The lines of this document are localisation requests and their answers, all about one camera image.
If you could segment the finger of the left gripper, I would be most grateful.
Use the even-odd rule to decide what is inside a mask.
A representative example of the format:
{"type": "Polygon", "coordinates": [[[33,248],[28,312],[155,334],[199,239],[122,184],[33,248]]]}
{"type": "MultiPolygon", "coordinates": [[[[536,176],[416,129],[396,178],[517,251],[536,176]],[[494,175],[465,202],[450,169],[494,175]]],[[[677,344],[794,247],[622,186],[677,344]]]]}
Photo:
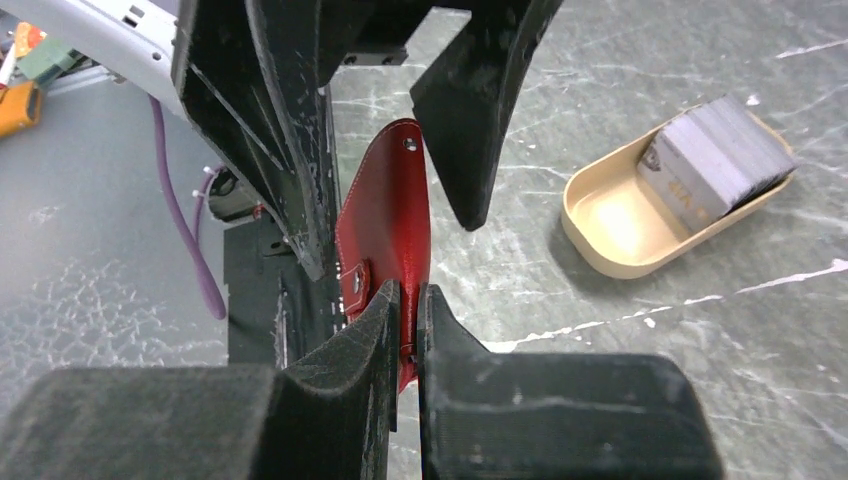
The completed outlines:
{"type": "Polygon", "coordinates": [[[187,118],[259,194],[313,280],[329,273],[318,1],[183,1],[172,80],[187,118]]]}
{"type": "Polygon", "coordinates": [[[439,1],[470,18],[410,90],[445,195],[467,231],[487,219],[501,150],[533,55],[562,0],[439,1]]]}

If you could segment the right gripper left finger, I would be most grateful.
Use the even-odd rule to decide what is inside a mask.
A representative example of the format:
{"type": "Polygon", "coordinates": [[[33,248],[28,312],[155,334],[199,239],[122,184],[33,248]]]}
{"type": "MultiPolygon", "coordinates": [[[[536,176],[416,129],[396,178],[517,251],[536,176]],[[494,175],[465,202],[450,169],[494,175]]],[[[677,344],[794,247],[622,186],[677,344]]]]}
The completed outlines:
{"type": "Polygon", "coordinates": [[[67,368],[1,432],[5,479],[383,479],[400,288],[285,369],[67,368]]]}

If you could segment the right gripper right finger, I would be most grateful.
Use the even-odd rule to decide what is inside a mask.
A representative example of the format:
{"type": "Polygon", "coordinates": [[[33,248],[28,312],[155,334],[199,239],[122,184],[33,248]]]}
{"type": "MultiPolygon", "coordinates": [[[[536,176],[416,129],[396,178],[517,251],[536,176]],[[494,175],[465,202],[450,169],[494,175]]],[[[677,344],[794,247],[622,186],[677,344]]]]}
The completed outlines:
{"type": "Polygon", "coordinates": [[[720,479],[687,377],[669,358],[493,353],[436,285],[417,319],[426,479],[720,479]]]}

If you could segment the red leather card holder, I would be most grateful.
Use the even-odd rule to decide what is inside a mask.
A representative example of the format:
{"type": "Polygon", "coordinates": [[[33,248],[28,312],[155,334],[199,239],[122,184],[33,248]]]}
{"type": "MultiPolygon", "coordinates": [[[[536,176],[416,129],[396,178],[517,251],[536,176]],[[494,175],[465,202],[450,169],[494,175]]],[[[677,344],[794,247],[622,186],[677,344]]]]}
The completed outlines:
{"type": "Polygon", "coordinates": [[[416,322],[429,281],[431,225],[422,132],[403,118],[369,144],[336,227],[344,312],[356,320],[380,286],[400,286],[398,390],[417,379],[416,322]]]}

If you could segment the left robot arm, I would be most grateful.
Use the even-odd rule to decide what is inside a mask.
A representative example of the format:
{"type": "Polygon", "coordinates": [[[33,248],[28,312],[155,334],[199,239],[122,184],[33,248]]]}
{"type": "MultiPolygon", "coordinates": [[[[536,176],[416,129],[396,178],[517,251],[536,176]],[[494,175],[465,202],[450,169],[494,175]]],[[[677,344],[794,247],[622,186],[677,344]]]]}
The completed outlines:
{"type": "MultiPolygon", "coordinates": [[[[431,1],[5,1],[2,9],[187,119],[260,196],[314,279],[332,266],[323,90],[344,65],[399,65],[431,1]]],[[[470,17],[411,87],[449,204],[487,219],[529,64],[556,1],[454,1],[470,17]]]]}

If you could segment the grey credit card stack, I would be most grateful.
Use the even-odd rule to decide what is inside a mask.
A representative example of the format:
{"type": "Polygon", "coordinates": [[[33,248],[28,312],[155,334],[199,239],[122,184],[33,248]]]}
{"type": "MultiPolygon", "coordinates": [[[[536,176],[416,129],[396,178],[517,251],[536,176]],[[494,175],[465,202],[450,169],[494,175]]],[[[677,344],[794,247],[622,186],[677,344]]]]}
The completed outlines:
{"type": "Polygon", "coordinates": [[[731,95],[670,120],[637,163],[647,185],[692,233],[756,199],[796,168],[794,156],[731,95]]]}

